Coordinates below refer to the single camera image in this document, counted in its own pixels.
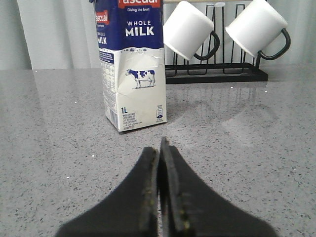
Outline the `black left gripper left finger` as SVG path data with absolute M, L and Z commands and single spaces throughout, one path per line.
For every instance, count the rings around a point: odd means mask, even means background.
M 156 237 L 158 153 L 145 147 L 133 169 L 104 200 L 64 224 L 58 237 Z

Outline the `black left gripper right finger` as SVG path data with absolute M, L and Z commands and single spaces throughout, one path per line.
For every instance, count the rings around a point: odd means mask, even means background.
M 267 222 L 205 184 L 165 137 L 160 144 L 160 203 L 164 237 L 277 236 Z

